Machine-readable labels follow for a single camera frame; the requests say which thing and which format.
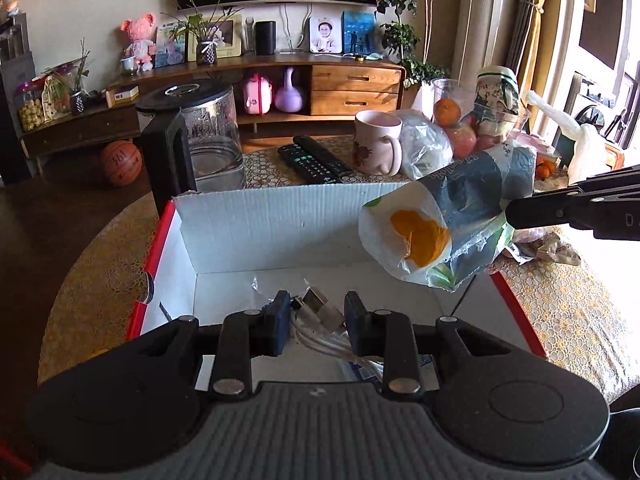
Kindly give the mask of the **striped brown snack bag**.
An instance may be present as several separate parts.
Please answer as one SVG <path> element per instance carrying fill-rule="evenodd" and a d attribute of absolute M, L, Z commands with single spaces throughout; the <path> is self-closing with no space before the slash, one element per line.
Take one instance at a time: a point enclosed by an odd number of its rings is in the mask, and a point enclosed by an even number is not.
<path fill-rule="evenodd" d="M 582 265 L 582 258 L 573 246 L 549 228 L 516 230 L 502 254 L 518 264 L 540 260 L 568 266 Z"/>

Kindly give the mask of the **orange print snack bag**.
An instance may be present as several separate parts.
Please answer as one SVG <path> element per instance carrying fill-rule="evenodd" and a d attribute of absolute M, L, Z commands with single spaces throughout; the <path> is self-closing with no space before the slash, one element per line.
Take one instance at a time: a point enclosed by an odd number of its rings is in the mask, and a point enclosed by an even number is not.
<path fill-rule="evenodd" d="M 360 242 L 393 278 L 455 292 L 511 243 L 506 206 L 533 195 L 536 159 L 509 140 L 370 200 Z"/>

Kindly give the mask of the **blue tissue pack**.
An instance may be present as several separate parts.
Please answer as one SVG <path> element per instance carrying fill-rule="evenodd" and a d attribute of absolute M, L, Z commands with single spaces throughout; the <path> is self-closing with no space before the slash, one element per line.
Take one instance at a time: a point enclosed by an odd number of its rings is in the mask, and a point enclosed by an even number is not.
<path fill-rule="evenodd" d="M 420 373 L 422 382 L 436 382 L 435 367 L 429 354 L 419 356 Z M 347 380 L 355 382 L 373 382 L 378 385 L 382 382 L 384 364 L 378 361 L 364 360 L 363 363 L 344 361 L 340 363 L 341 371 Z"/>

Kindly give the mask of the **pile of small tangerines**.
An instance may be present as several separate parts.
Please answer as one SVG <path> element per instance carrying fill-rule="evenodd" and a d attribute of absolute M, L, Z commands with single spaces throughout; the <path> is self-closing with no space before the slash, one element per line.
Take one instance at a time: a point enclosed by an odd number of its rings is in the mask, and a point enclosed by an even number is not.
<path fill-rule="evenodd" d="M 547 180 L 555 173 L 558 163 L 554 158 L 538 156 L 536 159 L 535 178 L 537 180 Z"/>

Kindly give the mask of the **white plastic bag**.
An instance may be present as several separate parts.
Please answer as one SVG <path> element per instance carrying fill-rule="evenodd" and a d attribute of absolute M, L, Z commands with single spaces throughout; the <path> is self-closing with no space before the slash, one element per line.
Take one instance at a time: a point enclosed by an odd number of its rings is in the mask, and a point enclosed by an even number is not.
<path fill-rule="evenodd" d="M 574 155 L 567 169 L 569 185 L 605 172 L 605 140 L 594 125 L 579 125 L 572 116 L 564 110 L 552 107 L 533 90 L 527 91 L 525 101 L 527 104 L 538 107 L 548 118 L 558 124 L 563 136 L 574 141 Z"/>

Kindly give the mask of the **red cardboard box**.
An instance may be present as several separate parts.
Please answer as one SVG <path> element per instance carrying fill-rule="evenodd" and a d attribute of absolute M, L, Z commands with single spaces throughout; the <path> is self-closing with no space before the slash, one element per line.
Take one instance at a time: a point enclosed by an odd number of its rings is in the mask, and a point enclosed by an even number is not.
<path fill-rule="evenodd" d="M 431 325 L 455 315 L 518 348 L 544 348 L 502 278 L 485 270 L 455 292 L 393 278 L 363 248 L 362 207 L 403 186 L 359 183 L 247 188 L 175 198 L 158 224 L 145 272 L 149 291 L 134 306 L 137 337 L 180 315 L 218 324 L 258 308 L 279 290 L 317 287 L 335 307 L 356 292 L 371 309 L 387 308 Z"/>

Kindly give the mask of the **clear glass fruit bowl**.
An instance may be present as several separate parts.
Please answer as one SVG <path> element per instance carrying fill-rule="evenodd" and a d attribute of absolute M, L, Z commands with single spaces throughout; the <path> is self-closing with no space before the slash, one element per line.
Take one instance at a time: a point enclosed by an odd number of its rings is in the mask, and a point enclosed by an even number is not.
<path fill-rule="evenodd" d="M 504 142 L 521 131 L 528 121 L 528 111 L 520 100 L 520 117 L 506 136 L 481 136 L 473 115 L 475 86 L 468 87 L 454 79 L 437 79 L 434 84 L 433 119 L 442 127 L 451 143 L 454 158 L 463 158 L 477 151 Z"/>

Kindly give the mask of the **clear plastic zip bag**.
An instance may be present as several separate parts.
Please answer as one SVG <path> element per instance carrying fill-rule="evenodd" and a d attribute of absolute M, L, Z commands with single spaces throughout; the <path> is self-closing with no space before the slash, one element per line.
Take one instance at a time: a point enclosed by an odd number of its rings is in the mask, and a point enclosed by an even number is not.
<path fill-rule="evenodd" d="M 400 170 L 404 176 L 419 180 L 452 162 L 454 152 L 442 127 L 418 110 L 395 110 L 393 115 L 402 122 Z"/>

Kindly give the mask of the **black remote control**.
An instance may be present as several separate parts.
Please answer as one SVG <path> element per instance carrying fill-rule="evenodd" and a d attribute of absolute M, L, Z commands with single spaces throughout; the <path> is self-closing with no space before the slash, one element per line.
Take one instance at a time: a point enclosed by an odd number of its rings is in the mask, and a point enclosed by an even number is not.
<path fill-rule="evenodd" d="M 293 143 L 306 154 L 318 160 L 334 177 L 344 178 L 352 175 L 352 168 L 337 158 L 331 151 L 310 136 L 294 136 Z"/>
<path fill-rule="evenodd" d="M 296 144 L 286 144 L 278 148 L 280 159 L 285 162 L 306 184 L 337 184 L 341 180 L 323 166 L 321 162 L 307 154 Z"/>

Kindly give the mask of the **pink ceramic mug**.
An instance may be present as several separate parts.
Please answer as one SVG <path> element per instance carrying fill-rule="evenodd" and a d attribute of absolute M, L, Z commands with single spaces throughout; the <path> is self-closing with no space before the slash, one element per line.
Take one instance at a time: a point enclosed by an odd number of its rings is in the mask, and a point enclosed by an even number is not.
<path fill-rule="evenodd" d="M 396 115 L 376 110 L 358 112 L 352 151 L 356 168 L 370 176 L 396 176 L 402 157 L 401 127 L 402 121 Z"/>

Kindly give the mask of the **glass electric kettle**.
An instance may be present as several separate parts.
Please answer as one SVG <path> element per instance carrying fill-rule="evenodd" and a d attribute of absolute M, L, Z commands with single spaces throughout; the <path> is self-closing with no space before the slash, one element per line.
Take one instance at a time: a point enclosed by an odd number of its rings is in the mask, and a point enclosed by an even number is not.
<path fill-rule="evenodd" d="M 230 84 L 200 79 L 153 90 L 137 102 L 139 146 L 161 214 L 187 192 L 244 188 L 245 167 Z"/>

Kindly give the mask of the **basketball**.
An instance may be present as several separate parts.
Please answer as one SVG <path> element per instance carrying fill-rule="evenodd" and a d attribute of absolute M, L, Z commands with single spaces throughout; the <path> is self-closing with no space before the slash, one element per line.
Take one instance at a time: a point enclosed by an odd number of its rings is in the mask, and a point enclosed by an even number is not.
<path fill-rule="evenodd" d="M 137 180 L 142 169 L 142 156 L 138 148 L 129 141 L 115 141 L 104 148 L 100 162 L 107 180 L 112 185 L 130 185 Z"/>

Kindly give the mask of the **yellow curtain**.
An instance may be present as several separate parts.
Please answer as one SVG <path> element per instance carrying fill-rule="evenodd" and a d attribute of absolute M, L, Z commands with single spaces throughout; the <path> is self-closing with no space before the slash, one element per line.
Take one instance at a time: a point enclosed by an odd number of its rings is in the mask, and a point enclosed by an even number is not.
<path fill-rule="evenodd" d="M 516 75 L 522 101 L 533 84 L 545 2 L 546 0 L 516 0 L 506 67 Z"/>

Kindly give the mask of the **purple vase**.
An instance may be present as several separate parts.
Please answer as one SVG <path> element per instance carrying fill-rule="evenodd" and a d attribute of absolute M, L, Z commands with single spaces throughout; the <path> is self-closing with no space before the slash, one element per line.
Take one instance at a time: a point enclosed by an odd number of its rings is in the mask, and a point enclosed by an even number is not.
<path fill-rule="evenodd" d="M 289 67 L 285 71 L 283 86 L 274 97 L 274 105 L 280 112 L 296 114 L 303 108 L 304 100 L 300 91 L 293 84 L 294 68 Z"/>

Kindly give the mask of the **blue picture card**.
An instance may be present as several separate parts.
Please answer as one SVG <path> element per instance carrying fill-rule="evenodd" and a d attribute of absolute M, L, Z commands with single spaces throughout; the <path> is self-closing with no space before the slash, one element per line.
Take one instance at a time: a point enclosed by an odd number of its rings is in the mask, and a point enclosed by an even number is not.
<path fill-rule="evenodd" d="M 373 13 L 344 11 L 342 15 L 343 53 L 369 55 L 375 49 Z"/>

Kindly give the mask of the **potted green tree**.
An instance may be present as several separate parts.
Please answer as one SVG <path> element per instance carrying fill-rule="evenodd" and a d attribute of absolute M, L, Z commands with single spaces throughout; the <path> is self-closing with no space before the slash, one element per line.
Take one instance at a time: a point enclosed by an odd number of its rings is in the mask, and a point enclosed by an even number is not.
<path fill-rule="evenodd" d="M 375 13 L 393 13 L 380 25 L 383 50 L 404 71 L 404 88 L 428 84 L 448 74 L 428 62 L 433 38 L 434 0 L 374 0 Z"/>

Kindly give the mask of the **black speaker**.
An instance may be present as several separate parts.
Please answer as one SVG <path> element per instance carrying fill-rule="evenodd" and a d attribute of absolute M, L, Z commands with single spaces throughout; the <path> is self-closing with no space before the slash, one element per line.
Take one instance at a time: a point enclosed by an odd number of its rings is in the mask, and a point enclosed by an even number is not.
<path fill-rule="evenodd" d="M 259 21 L 254 25 L 255 53 L 274 55 L 277 45 L 277 24 L 275 21 Z"/>

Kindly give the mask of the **potted grass plant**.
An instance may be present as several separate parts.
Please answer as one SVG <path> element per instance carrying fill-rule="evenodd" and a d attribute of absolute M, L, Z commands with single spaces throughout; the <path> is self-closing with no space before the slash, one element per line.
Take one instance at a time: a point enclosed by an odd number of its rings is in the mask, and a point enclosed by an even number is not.
<path fill-rule="evenodd" d="M 230 21 L 242 11 L 239 6 L 223 6 L 222 0 L 217 0 L 214 10 L 206 16 L 196 5 L 194 0 L 186 0 L 193 10 L 192 14 L 179 18 L 177 15 L 166 13 L 168 18 L 174 20 L 169 29 L 171 41 L 183 36 L 185 40 L 190 37 L 195 39 L 196 64 L 199 66 L 213 66 L 218 60 L 218 40 L 216 33 L 220 31 L 221 24 Z"/>

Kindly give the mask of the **snack jar pink lid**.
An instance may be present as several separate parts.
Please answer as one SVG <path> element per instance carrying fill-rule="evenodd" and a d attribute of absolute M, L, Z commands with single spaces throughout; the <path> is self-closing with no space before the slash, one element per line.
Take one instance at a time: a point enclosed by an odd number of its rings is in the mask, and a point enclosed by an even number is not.
<path fill-rule="evenodd" d="M 44 124 L 41 87 L 37 81 L 30 80 L 20 84 L 14 91 L 14 102 L 25 132 Z"/>

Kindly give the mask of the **pink plush bear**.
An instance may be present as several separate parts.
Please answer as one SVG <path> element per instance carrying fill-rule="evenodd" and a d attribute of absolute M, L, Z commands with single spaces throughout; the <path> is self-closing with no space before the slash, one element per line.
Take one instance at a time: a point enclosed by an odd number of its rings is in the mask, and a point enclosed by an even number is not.
<path fill-rule="evenodd" d="M 124 49 L 124 57 L 133 58 L 139 72 L 152 70 L 156 53 L 156 16 L 153 13 L 145 13 L 141 18 L 122 21 L 120 30 L 126 34 L 129 41 Z"/>

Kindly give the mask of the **child portrait photo frame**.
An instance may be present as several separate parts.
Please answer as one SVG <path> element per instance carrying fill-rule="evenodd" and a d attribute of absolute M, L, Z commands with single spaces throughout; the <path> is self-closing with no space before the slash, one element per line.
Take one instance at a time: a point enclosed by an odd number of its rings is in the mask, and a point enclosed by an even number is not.
<path fill-rule="evenodd" d="M 309 50 L 317 54 L 340 54 L 342 29 L 335 16 L 312 16 L 309 20 Z"/>

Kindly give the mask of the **framed photo cream frame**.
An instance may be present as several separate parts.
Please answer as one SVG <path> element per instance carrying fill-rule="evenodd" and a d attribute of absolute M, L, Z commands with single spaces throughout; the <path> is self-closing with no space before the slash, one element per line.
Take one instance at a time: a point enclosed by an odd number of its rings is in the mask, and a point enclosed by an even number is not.
<path fill-rule="evenodd" d="M 242 55 L 242 29 L 243 21 L 240 14 L 235 14 L 228 20 L 219 23 L 213 36 L 218 58 L 238 58 Z M 190 32 L 186 40 L 186 60 L 188 62 L 196 61 L 197 43 L 195 36 Z"/>

